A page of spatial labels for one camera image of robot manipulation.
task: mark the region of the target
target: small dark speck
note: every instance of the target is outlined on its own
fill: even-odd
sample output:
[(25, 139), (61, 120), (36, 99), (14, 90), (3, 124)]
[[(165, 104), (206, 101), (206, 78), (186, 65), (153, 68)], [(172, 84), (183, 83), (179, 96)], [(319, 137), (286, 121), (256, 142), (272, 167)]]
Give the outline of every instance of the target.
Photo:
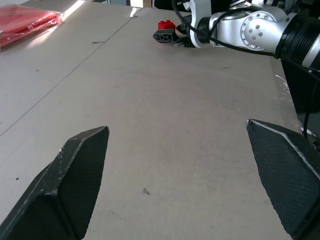
[(143, 189), (143, 193), (147, 194), (147, 195), (150, 195), (150, 192), (146, 188)]

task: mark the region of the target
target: table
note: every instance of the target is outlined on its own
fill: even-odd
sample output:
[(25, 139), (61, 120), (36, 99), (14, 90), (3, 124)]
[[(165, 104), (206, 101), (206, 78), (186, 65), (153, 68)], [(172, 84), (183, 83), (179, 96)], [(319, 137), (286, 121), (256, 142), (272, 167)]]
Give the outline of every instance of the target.
[(157, 23), (175, 14), (132, 9), (85, 2), (43, 44), (0, 53), (0, 221), (68, 138), (107, 125), (86, 240), (289, 240), (245, 129), (254, 118), (298, 131), (279, 62), (159, 44)]

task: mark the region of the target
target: red bag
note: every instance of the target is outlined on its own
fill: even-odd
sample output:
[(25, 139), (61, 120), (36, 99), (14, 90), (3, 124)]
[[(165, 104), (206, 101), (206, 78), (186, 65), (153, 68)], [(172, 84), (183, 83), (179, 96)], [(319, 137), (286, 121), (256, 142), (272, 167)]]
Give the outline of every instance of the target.
[(20, 5), (0, 8), (0, 48), (61, 22), (58, 12)]

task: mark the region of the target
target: red lego brick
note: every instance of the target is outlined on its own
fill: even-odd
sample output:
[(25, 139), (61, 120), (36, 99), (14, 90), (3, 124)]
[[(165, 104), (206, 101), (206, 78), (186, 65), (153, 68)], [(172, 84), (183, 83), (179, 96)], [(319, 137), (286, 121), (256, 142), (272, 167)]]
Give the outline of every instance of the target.
[(161, 29), (176, 29), (176, 25), (170, 20), (161, 21), (158, 23), (158, 30)]

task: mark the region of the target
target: plastic wrap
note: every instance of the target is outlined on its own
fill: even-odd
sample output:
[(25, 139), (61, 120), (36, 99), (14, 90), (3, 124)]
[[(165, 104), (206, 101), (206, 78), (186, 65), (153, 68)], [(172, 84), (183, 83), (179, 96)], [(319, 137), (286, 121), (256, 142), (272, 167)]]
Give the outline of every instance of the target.
[(0, 48), (61, 23), (59, 12), (20, 5), (0, 7)]

